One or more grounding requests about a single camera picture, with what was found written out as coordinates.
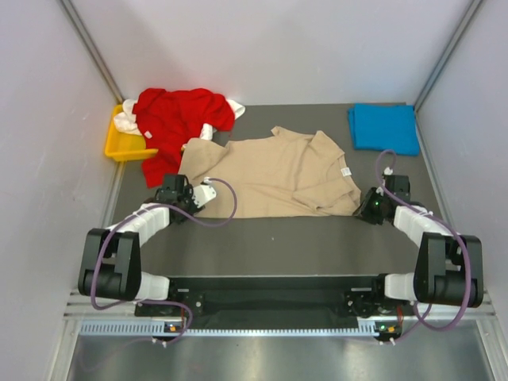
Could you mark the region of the beige t shirt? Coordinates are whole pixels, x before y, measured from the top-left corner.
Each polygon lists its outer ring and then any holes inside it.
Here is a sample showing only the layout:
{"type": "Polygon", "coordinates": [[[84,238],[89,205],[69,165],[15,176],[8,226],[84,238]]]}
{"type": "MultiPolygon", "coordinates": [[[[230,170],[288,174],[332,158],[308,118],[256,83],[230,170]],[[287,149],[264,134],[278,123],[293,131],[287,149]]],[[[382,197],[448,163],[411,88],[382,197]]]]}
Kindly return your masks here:
{"type": "Polygon", "coordinates": [[[191,139],[179,171],[196,185],[218,178],[207,218],[351,216],[361,191],[344,151],[324,132],[276,126],[271,137],[230,141],[191,139]]]}

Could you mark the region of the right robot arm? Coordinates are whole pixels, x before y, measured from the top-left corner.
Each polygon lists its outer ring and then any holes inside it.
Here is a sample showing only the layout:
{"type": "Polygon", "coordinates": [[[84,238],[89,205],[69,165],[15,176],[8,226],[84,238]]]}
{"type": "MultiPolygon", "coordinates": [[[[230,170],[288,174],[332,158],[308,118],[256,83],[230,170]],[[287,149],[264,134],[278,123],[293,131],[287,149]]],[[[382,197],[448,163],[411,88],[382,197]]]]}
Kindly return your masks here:
{"type": "Polygon", "coordinates": [[[468,307],[483,302],[483,254],[478,237],[452,233],[422,204],[410,200],[406,175],[383,175],[371,188],[355,216],[372,225],[389,223],[418,248],[415,269],[381,275],[372,291],[372,308],[388,314],[400,301],[461,306],[469,287],[468,307]]]}

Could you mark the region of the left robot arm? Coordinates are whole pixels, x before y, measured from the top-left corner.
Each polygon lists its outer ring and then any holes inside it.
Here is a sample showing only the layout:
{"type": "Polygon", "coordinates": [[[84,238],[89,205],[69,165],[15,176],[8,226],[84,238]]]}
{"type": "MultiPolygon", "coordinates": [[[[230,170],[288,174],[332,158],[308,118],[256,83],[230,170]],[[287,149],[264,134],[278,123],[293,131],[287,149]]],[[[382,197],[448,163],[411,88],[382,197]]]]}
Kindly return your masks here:
{"type": "Polygon", "coordinates": [[[208,183],[193,186],[185,175],[166,175],[152,198],[115,225],[91,229],[86,236],[79,271],[81,295],[123,302],[152,300],[162,314],[173,314],[180,304],[170,279],[141,270],[140,249],[159,231],[182,223],[214,200],[208,183]]]}

